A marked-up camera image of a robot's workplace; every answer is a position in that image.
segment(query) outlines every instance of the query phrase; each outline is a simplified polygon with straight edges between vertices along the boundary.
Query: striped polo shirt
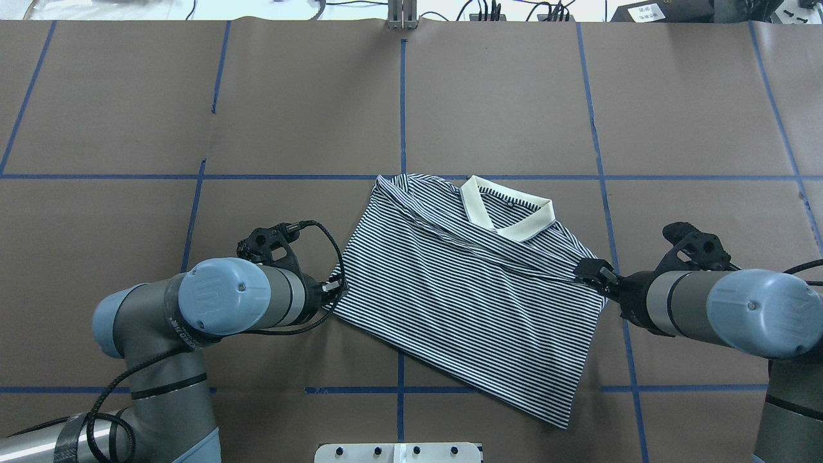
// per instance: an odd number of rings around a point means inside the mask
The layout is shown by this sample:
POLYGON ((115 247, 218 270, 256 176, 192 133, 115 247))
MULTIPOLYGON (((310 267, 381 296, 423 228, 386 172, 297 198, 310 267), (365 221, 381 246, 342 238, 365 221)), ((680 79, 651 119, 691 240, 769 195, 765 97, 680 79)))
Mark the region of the striped polo shirt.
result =
POLYGON ((473 176, 378 177, 344 252, 337 314, 478 390, 567 428, 606 300, 550 199, 473 176))

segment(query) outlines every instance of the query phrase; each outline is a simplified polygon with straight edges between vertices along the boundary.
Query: polo shirt collar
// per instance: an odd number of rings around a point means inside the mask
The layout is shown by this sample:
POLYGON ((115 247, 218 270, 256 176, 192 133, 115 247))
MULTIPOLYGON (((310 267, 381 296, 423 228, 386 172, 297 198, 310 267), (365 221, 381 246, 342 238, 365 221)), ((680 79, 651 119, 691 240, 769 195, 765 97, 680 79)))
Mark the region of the polo shirt collar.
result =
POLYGON ((476 175, 473 175, 472 178, 460 187, 460 194, 463 197, 463 207, 466 209, 466 216, 469 222, 483 227, 486 230, 495 231, 498 235, 509 238, 512 241, 526 241, 537 233, 545 230, 555 221, 555 209, 551 203, 551 199, 540 198, 532 194, 522 193, 516 189, 506 188, 503 185, 498 185, 476 175), (480 196, 481 187, 491 189, 511 199, 518 199, 533 204, 539 209, 514 225, 496 228, 480 196))

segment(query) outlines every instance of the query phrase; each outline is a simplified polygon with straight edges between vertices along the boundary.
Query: label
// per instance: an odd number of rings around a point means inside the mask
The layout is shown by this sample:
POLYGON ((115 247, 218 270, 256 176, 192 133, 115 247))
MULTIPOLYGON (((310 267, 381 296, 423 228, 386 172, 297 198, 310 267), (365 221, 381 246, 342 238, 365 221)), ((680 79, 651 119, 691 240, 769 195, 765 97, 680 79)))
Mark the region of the label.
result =
POLYGON ((631 15, 631 19, 635 20, 635 22, 651 22, 666 19, 666 15, 663 14, 663 11, 657 3, 629 8, 627 11, 631 15))

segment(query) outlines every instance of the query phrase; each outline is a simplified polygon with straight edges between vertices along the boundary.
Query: metal bracket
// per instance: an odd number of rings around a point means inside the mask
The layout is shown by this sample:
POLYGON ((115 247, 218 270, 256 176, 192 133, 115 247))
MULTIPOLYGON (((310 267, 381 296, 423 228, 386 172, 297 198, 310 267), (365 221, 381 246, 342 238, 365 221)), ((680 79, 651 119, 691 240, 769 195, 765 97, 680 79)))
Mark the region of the metal bracket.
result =
POLYGON ((388 0, 389 29, 417 29, 417 0, 388 0))
POLYGON ((482 448, 470 442, 324 444, 314 463, 482 463, 482 448))

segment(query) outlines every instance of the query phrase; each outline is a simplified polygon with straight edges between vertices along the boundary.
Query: wire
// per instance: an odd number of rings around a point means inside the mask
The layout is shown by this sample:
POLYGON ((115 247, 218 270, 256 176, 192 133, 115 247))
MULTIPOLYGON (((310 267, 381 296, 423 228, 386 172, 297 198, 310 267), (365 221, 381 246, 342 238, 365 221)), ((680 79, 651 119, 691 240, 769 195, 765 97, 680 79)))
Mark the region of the wire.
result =
POLYGON ((326 11, 326 0, 318 0, 318 2, 320 2, 320 8, 314 13, 314 16, 309 18, 309 21, 317 21, 318 18, 323 15, 323 12, 326 11))
POLYGON ((16 433, 11 434, 9 437, 19 436, 21 434, 26 434, 26 433, 33 433, 34 431, 39 431, 40 429, 46 429, 49 426, 54 426, 55 424, 66 423, 68 421, 68 418, 69 418, 68 416, 64 416, 62 418, 53 419, 53 420, 47 421, 45 423, 36 424, 36 425, 32 426, 31 428, 26 428, 26 429, 23 429, 22 431, 17 431, 16 433))
MULTIPOLYGON (((806 262, 805 264, 795 265, 791 269, 786 270, 783 272, 784 274, 798 274, 803 270, 814 269, 815 267, 823 266, 823 259, 812 260, 811 262, 806 262)), ((823 281, 807 281, 807 285, 809 286, 823 286, 823 281)))
POLYGON ((458 19, 456 19, 455 21, 460 21, 460 17, 463 15, 463 12, 465 12, 465 11, 466 11, 466 7, 468 7, 469 3, 471 3, 471 2, 474 2, 474 0, 467 0, 467 1, 463 4, 463 7, 462 7, 462 8, 460 8, 460 13, 458 13, 458 19))
POLYGON ((532 10, 530 12, 528 12, 528 16, 526 16, 526 22, 528 22, 528 20, 532 19, 532 14, 534 14, 534 10, 537 10, 537 7, 539 7, 541 5, 548 6, 549 7, 549 14, 551 14, 551 7, 552 7, 551 3, 549 3, 549 2, 537 2, 537 3, 534 3, 534 7, 532 8, 532 10))
POLYGON ((123 428, 126 431, 126 435, 129 439, 130 445, 129 445, 129 448, 128 448, 128 454, 126 455, 126 458, 123 460, 123 463, 129 463, 132 460, 132 458, 134 458, 134 452, 135 452, 135 446, 136 446, 135 441, 134 441, 134 430, 132 429, 132 426, 130 424, 126 423, 126 421, 121 419, 120 417, 116 417, 116 416, 111 415, 111 414, 102 414, 102 413, 100 413, 100 407, 103 406, 103 402, 105 402, 106 397, 108 397, 109 394, 111 394, 111 392, 114 391, 114 388, 117 387, 118 384, 123 382, 124 379, 128 378, 129 376, 133 375, 134 373, 139 372, 144 368, 150 367, 151 365, 154 365, 155 363, 166 360, 169 357, 173 357, 173 356, 178 355, 180 353, 186 353, 186 352, 191 352, 191 351, 188 349, 188 347, 183 346, 183 347, 172 349, 169 352, 165 352, 165 353, 161 353, 159 355, 156 355, 155 357, 149 358, 148 360, 146 360, 144 362, 140 362, 137 365, 135 365, 134 367, 129 368, 125 372, 120 373, 120 376, 117 376, 116 378, 114 378, 114 380, 111 381, 111 383, 109 383, 109 385, 106 386, 105 389, 103 389, 103 392, 100 392, 100 396, 97 397, 97 401, 95 402, 94 405, 92 405, 91 411, 86 415, 86 441, 89 444, 89 449, 91 450, 91 453, 95 456, 95 458, 99 462, 101 462, 101 463, 118 463, 119 459, 117 459, 117 461, 110 460, 106 455, 104 455, 104 453, 102 452, 100 447, 98 447, 97 439, 95 438, 95 421, 97 419, 103 419, 104 421, 110 421, 112 423, 115 423, 115 424, 117 424, 118 426, 120 426, 121 428, 123 428))
POLYGON ((446 16, 443 16, 443 15, 441 15, 441 14, 440 14, 440 13, 438 13, 438 12, 425 12, 425 13, 421 14, 421 15, 420 15, 420 17, 423 17, 423 16, 425 16, 425 15, 437 15, 437 16, 442 17, 444 20, 448 21, 448 19, 446 18, 446 16))
MULTIPOLYGON (((326 229, 326 227, 324 227, 319 222, 316 222, 314 220, 308 220, 308 221, 305 221, 305 222, 301 222, 300 225, 303 228, 306 228, 306 227, 317 227, 317 228, 319 228, 320 231, 323 232, 324 235, 326 235, 326 237, 328 238, 328 241, 330 243, 332 243, 332 246, 334 247, 334 252, 337 254, 337 266, 340 269, 340 287, 345 288, 346 287, 346 268, 343 266, 343 253, 340 251, 340 246, 338 246, 337 242, 334 241, 334 237, 332 236, 332 234, 326 229)), ((328 317, 332 316, 332 313, 337 308, 337 304, 340 302, 340 300, 342 298, 343 298, 343 291, 340 291, 337 294, 337 296, 334 298, 334 302, 332 302, 332 305, 331 305, 331 307, 329 307, 328 311, 322 317, 320 317, 317 321, 315 321, 311 325, 304 326, 303 328, 299 328, 297 330, 288 330, 288 331, 249 330, 249 331, 244 331, 243 333, 244 334, 263 334, 263 335, 266 335, 266 336, 287 336, 287 335, 292 335, 292 334, 305 333, 306 331, 313 330, 314 328, 317 328, 324 321, 328 320, 328 317)))
POLYGON ((551 12, 549 16, 546 16, 544 21, 568 21, 569 16, 569 8, 567 8, 562 2, 558 2, 555 6, 555 9, 551 12))
POLYGON ((188 21, 189 19, 192 18, 192 15, 194 14, 194 8, 197 8, 197 7, 198 7, 198 0, 194 0, 194 4, 192 5, 192 11, 188 12, 188 16, 186 16, 186 19, 185 19, 186 21, 188 21))
POLYGON ((794 275, 797 273, 802 272, 803 270, 814 269, 815 267, 823 266, 823 259, 813 260, 811 262, 806 262, 805 264, 795 265, 791 269, 786 270, 783 272, 784 274, 794 275))
POLYGON ((352 0, 351 2, 336 2, 326 3, 327 5, 334 5, 339 7, 341 5, 351 5, 352 3, 368 3, 369 5, 388 5, 388 2, 371 2, 370 0, 352 0))
POLYGON ((554 8, 549 8, 549 14, 543 18, 543 21, 557 21, 557 13, 563 5, 561 3, 557 3, 554 8))

